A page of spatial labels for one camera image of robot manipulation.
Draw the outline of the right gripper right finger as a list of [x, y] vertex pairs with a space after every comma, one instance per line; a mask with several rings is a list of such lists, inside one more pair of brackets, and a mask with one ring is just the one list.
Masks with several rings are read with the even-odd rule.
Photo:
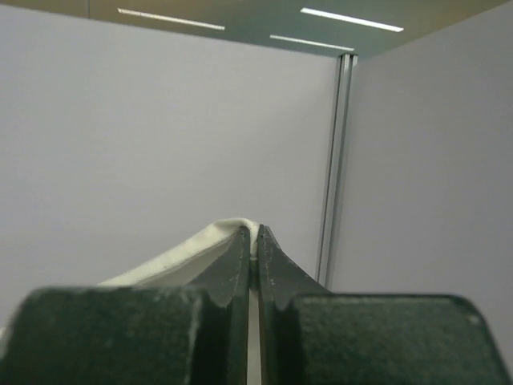
[[335, 294], [257, 236], [265, 384], [506, 384], [490, 329], [447, 294]]

